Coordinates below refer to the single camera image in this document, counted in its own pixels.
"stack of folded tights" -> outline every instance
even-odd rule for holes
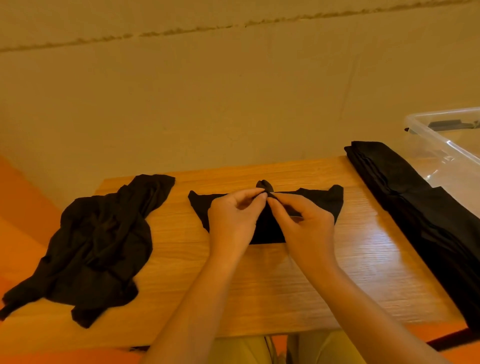
[[[470,330],[480,330],[480,219],[442,187],[431,187],[379,142],[352,142],[347,157],[380,205],[450,295]]]

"right hand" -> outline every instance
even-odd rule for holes
[[[297,194],[274,193],[279,199],[267,199],[273,216],[282,229],[288,251],[307,278],[319,271],[328,274],[338,269],[334,253],[334,217],[309,199]],[[295,222],[283,205],[301,213],[303,220]]]

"beige wall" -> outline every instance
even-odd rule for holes
[[[48,31],[41,12],[31,15],[41,32],[4,23],[0,154],[65,207],[107,177],[340,155],[354,139],[394,142],[406,114],[479,105],[478,1],[396,11],[408,1],[375,3],[172,5],[167,14],[124,2],[144,7],[99,8],[91,22],[79,13],[83,27],[58,5],[63,28]],[[315,17],[351,8],[367,11]],[[138,12],[148,22],[122,20]],[[277,13],[292,19],[139,36]],[[125,32],[132,37],[7,49]]]

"wooden table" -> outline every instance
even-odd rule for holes
[[[346,157],[168,173],[177,181],[147,218],[154,249],[135,277],[138,297],[108,309],[89,329],[74,323],[71,306],[40,300],[0,326],[0,352],[129,347],[152,342],[208,256],[208,234],[190,206],[190,190],[228,193],[267,179],[275,190],[345,188],[335,229],[336,255],[352,279],[404,323],[461,318],[450,298],[382,210]],[[132,177],[105,180],[115,192]],[[338,324],[289,257],[283,243],[249,246],[235,274],[220,337],[290,333]]]

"black fabric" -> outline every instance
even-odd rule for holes
[[[45,297],[74,305],[73,320],[88,328],[109,307],[133,300],[138,294],[133,277],[152,252],[145,218],[174,183],[170,176],[142,174],[114,194],[73,201],[33,275],[3,296],[0,319]]]
[[[431,187],[379,142],[352,142],[347,157],[381,206],[450,295],[480,329],[480,219],[442,187]]]
[[[270,183],[265,180],[259,181],[257,187],[264,188],[267,193],[273,192],[273,188]],[[296,191],[281,192],[283,194],[299,194],[309,200],[313,201],[317,206],[329,211],[336,219],[343,206],[343,187],[338,184],[333,185],[328,191],[322,190],[307,190],[305,188],[299,188]],[[225,196],[225,194],[196,194],[194,191],[190,191],[188,199],[190,205],[193,207],[195,213],[200,218],[203,227],[210,231],[210,225],[208,223],[207,211],[212,204],[212,201],[217,197]],[[301,216],[297,211],[289,206],[285,206],[287,212],[291,216]],[[250,244],[263,244],[263,243],[284,243],[285,238],[282,230],[275,220],[270,206],[267,204],[257,220],[255,233],[253,234]]]

